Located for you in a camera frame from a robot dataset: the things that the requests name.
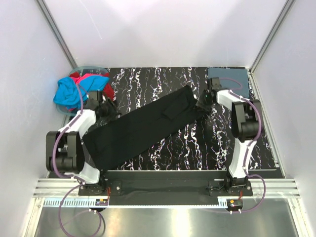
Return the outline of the black t shirt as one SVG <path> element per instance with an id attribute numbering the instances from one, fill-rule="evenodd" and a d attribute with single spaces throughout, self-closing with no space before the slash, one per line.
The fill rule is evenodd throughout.
<path id="1" fill-rule="evenodd" d="M 184 86 L 83 136 L 99 170 L 113 169 L 160 140 L 203 117 L 189 86 Z"/>

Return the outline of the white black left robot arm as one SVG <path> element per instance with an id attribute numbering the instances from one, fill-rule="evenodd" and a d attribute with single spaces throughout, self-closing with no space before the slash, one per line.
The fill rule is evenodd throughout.
<path id="1" fill-rule="evenodd" d="M 119 115 L 113 100 L 103 91 L 88 93 L 80 98 L 73 118 L 57 131 L 46 135 L 46 168 L 60 178 L 75 178 L 82 185 L 80 195 L 104 195 L 110 192 L 101 171 L 86 161 L 82 138 L 97 119 L 112 121 Z"/>

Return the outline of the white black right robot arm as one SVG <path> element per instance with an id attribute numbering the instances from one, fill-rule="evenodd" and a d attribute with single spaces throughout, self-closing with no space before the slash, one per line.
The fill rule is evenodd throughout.
<path id="1" fill-rule="evenodd" d="M 223 88 L 220 78 L 210 78 L 206 83 L 207 89 L 200 96 L 197 106 L 209 112 L 213 104 L 219 104 L 231 111 L 234 152 L 220 190 L 235 196 L 248 186 L 251 154 L 263 130 L 261 102 Z"/>

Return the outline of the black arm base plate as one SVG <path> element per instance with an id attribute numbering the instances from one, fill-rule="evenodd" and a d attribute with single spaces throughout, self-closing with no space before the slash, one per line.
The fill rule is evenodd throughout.
<path id="1" fill-rule="evenodd" d="M 234 195 L 220 190 L 226 171 L 107 171 L 101 173 L 110 198 L 160 198 L 206 202 L 208 197 L 239 198 L 252 195 L 251 185 Z"/>

